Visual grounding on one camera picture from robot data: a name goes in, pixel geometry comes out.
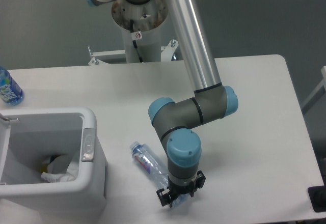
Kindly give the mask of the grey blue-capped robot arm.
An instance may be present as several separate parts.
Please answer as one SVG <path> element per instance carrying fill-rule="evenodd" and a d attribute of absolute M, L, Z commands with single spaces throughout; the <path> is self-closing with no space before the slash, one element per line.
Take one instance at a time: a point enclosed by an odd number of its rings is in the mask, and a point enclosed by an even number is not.
<path fill-rule="evenodd" d="M 90 6 L 112 3 L 111 15 L 122 32 L 128 63 L 161 61 L 159 29 L 171 17 L 191 85 L 192 98 L 159 98 L 148 115 L 168 161 L 168 185 L 157 191 L 163 206 L 203 187 L 198 169 L 201 141 L 195 127 L 224 118 L 238 109 L 234 90 L 224 86 L 209 50 L 195 0 L 86 0 Z"/>

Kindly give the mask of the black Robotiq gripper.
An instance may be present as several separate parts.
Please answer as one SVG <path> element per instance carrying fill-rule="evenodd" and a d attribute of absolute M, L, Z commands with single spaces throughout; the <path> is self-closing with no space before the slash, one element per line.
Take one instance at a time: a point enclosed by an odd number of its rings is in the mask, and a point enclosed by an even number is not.
<path fill-rule="evenodd" d="M 195 192 L 198 189 L 201 189 L 205 183 L 205 175 L 202 171 L 198 171 L 196 177 L 186 184 L 178 185 L 168 180 L 168 188 L 161 188 L 156 191 L 156 194 L 159 198 L 161 206 L 173 207 L 173 202 L 178 198 L 178 196 L 183 194 L 189 194 L 191 197 L 194 196 Z"/>

